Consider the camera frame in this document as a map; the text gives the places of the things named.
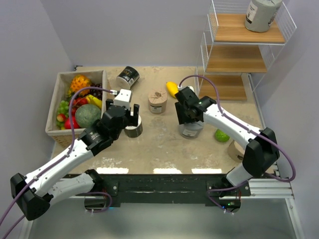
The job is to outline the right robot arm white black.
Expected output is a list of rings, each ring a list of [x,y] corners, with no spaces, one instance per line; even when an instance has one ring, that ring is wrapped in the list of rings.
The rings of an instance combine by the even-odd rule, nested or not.
[[[176,113],[180,124],[201,121],[210,124],[236,141],[244,150],[242,162],[228,172],[222,180],[222,190],[232,196],[240,189],[240,184],[253,177],[262,176],[279,159],[279,150],[263,136],[276,143],[275,133],[266,128],[261,130],[219,108],[215,100],[208,96],[199,99],[190,87],[178,90],[175,94]]]

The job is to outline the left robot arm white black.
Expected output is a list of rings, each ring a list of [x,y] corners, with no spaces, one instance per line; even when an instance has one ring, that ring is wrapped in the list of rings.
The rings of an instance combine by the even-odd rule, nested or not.
[[[128,126],[137,126],[140,106],[123,106],[108,101],[101,119],[85,129],[73,143],[57,157],[39,169],[10,179],[11,194],[24,216],[29,220],[41,217],[51,206],[77,194],[99,195],[104,180],[93,169],[71,179],[65,179],[73,168],[93,158],[111,146]]]

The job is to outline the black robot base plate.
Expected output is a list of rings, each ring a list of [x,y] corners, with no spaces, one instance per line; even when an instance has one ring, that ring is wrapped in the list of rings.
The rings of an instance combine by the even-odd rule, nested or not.
[[[224,174],[99,174],[93,177],[93,192],[106,192],[112,207],[122,204],[204,204],[223,200],[222,205],[239,208],[239,199],[250,196],[248,183],[236,189],[226,182]]]

